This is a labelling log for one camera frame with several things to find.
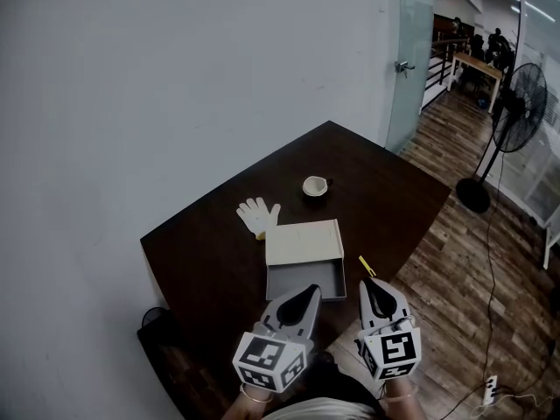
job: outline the beige box lid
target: beige box lid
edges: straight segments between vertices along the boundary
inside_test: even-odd
[[[265,248],[269,266],[344,258],[337,220],[272,227]]]

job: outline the black cable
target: black cable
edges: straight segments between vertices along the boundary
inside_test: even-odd
[[[463,398],[461,398],[458,403],[455,405],[455,407],[450,410],[447,414],[445,414],[445,416],[442,416],[439,420],[445,420],[448,416],[450,416],[456,408],[458,408],[460,406],[460,404],[466,400],[469,396],[471,396],[472,394],[474,394],[477,390],[479,390],[480,388],[484,388],[485,384],[480,384],[479,386],[477,386],[476,388],[474,388],[473,390],[471,390],[468,394],[466,394]]]
[[[490,258],[490,226],[492,226],[492,218],[494,214],[498,210],[498,206],[500,205],[500,185],[501,185],[501,176],[504,172],[504,155],[501,155],[501,170],[500,170],[500,179],[498,180],[498,195],[496,197],[496,205],[490,215],[490,219],[488,220],[488,226],[486,228],[486,251],[488,253],[488,265],[490,266],[490,272],[492,274],[492,290],[490,291],[490,298],[488,299],[488,324],[490,325],[490,334],[488,335],[488,342],[486,343],[486,359],[484,361],[484,368],[482,370],[482,384],[486,384],[487,382],[487,367],[488,367],[488,355],[490,352],[490,343],[492,342],[492,336],[494,335],[494,325],[492,322],[492,299],[494,298],[494,291],[496,289],[496,277],[494,275],[494,268],[492,267],[492,258]]]

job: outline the fan base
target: fan base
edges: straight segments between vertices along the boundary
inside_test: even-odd
[[[455,190],[463,205],[477,214],[483,214],[490,207],[488,192],[473,178],[462,178]]]

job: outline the dark wooden table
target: dark wooden table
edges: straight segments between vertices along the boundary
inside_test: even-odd
[[[333,179],[325,196],[303,195],[310,175]],[[347,298],[322,304],[313,338],[327,347],[358,317],[358,284],[368,275],[358,256],[390,281],[449,192],[398,156],[326,122],[170,218],[142,245],[191,352],[232,395],[239,386],[235,349],[266,306],[264,243],[235,213],[241,202],[262,196],[269,208],[281,204],[278,224],[338,219]]]

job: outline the glass door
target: glass door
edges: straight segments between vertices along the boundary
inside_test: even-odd
[[[400,0],[395,93],[385,147],[395,153],[414,136],[431,54],[434,0]]]

